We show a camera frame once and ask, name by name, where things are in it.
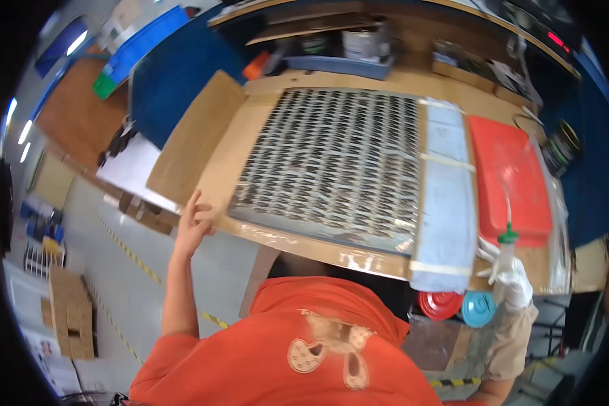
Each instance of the green bottle cap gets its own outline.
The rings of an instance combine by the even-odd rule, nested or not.
[[[499,234],[496,239],[499,244],[514,244],[519,239],[519,234],[512,231],[512,223],[508,223],[507,230]]]

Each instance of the orange shirt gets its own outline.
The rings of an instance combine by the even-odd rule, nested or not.
[[[246,319],[203,340],[160,337],[130,398],[151,406],[441,405],[399,348],[409,329],[354,282],[268,279]]]

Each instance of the teal lid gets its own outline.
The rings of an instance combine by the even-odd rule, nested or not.
[[[496,312],[494,297],[490,292],[466,292],[460,312],[465,324],[473,328],[481,328]]]

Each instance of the yellow black floor tape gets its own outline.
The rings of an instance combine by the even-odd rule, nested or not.
[[[138,360],[140,365],[142,365],[143,364],[142,360],[140,359],[140,357],[138,357],[138,354],[136,354],[135,350],[131,347],[131,345],[129,344],[127,339],[124,338],[124,335],[120,331],[119,327],[117,326],[117,324],[115,324],[115,321],[113,320],[113,317],[111,317],[110,313],[108,312],[108,310],[106,310],[106,306],[101,301],[101,298],[99,297],[99,294],[97,293],[97,289],[95,289],[95,285],[93,285],[92,280],[90,280],[90,276],[88,275],[88,272],[84,273],[84,280],[86,281],[86,284],[88,285],[88,288],[92,292],[93,297],[96,298],[97,302],[99,303],[99,305],[101,306],[102,310],[104,311],[104,314],[106,315],[106,318],[113,325],[113,327],[115,328],[115,331],[117,331],[117,334],[122,339],[122,342],[124,342],[124,345],[129,349],[131,354],[133,354],[133,356]]]
[[[143,263],[142,260],[140,258],[138,258],[138,256],[135,255],[131,251],[131,249],[129,247],[127,247],[126,244],[124,244],[124,242],[113,232],[113,230],[111,230],[110,227],[108,227],[108,224],[106,224],[106,221],[104,221],[102,216],[100,216],[96,212],[95,212],[95,215],[99,219],[99,222],[101,223],[102,227],[104,227],[106,234],[108,234],[108,236],[117,244],[117,246],[120,247],[122,249],[122,251],[124,251],[126,253],[126,255],[131,259],[131,261],[136,263],[136,265],[138,265],[138,267],[140,269],[142,269],[142,271],[146,274],[146,276],[151,278],[154,282],[158,283],[159,285],[164,285],[163,280],[158,276],[158,274],[153,272],[147,265],[145,265],[145,263]],[[221,319],[219,319],[215,316],[212,316],[209,313],[206,313],[206,312],[201,312],[201,313],[205,319],[210,320],[211,322],[218,325],[220,328],[222,328],[222,329],[228,328],[229,324],[226,323],[225,321],[222,321]]]
[[[437,379],[435,381],[429,381],[432,388],[439,388],[442,386],[480,385],[481,382],[481,378]]]
[[[547,368],[550,365],[554,364],[559,357],[549,357],[541,360],[536,360],[530,362],[524,369],[524,373],[534,369]],[[433,388],[441,388],[443,386],[464,386],[464,385],[480,385],[482,382],[481,378],[465,378],[465,379],[437,379],[434,381],[429,381],[431,387]]]

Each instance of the white glove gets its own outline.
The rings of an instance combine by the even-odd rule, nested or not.
[[[505,307],[508,312],[515,313],[528,307],[533,300],[533,286],[530,285],[525,268],[519,258],[512,261],[512,269],[504,269],[505,265],[499,263],[501,250],[487,242],[482,237],[478,239],[478,256],[492,263],[492,267],[476,274],[478,277],[490,277],[487,283],[494,285],[496,291],[502,292]]]

